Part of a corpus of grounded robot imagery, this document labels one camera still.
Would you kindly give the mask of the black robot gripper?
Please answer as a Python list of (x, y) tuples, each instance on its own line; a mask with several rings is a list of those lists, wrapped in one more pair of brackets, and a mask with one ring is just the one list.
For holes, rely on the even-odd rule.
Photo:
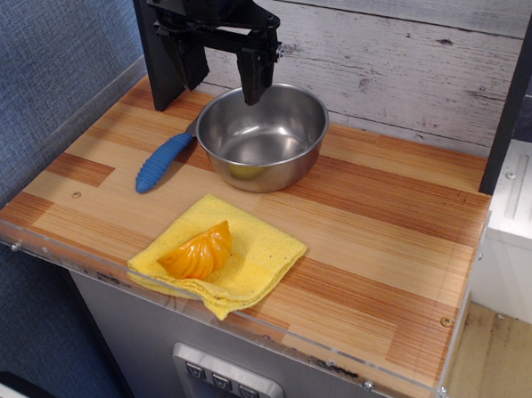
[(209, 74), (206, 48), (236, 53), (245, 103), (273, 84), (280, 19), (254, 0), (147, 0), (176, 74), (193, 91)]

